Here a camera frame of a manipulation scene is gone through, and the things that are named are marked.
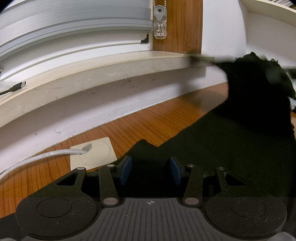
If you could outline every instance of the white shelf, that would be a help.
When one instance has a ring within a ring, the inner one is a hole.
[[[268,0],[241,0],[247,10],[296,27],[296,11]]]
[[[198,66],[207,66],[205,62]],[[130,77],[190,67],[185,54],[140,51],[92,58],[27,79],[25,87],[0,97],[0,127],[60,98]]]

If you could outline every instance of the wood grain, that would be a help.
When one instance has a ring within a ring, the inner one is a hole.
[[[164,5],[164,0],[156,0]],[[167,0],[167,32],[165,39],[153,38],[153,50],[174,53],[201,53],[202,0]]]
[[[194,123],[227,97],[227,84],[219,84],[148,107],[74,136],[44,152],[67,149],[109,137],[116,156],[123,156],[137,141],[159,146]],[[296,114],[291,113],[292,121]],[[70,171],[70,156],[46,158],[24,165],[0,181],[0,218],[15,212],[19,202]]]

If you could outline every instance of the wooden table surface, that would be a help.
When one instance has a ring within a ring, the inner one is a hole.
[[[159,146],[222,103],[227,92],[226,83],[195,91],[81,133],[44,152],[68,149],[103,137],[110,138],[117,158],[141,139]],[[296,114],[291,115],[296,126]],[[68,155],[46,158],[10,173],[0,181],[0,218],[15,212],[23,198],[69,171]]]

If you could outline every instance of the gray roller blind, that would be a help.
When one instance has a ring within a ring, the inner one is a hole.
[[[152,29],[149,0],[17,0],[0,14],[0,58],[84,33]]]

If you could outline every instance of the screw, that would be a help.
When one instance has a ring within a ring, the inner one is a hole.
[[[199,200],[197,198],[194,197],[189,197],[185,199],[185,203],[188,205],[196,205],[199,203]]]
[[[106,205],[115,205],[117,202],[118,202],[118,200],[114,197],[105,198],[103,201],[103,203]]]

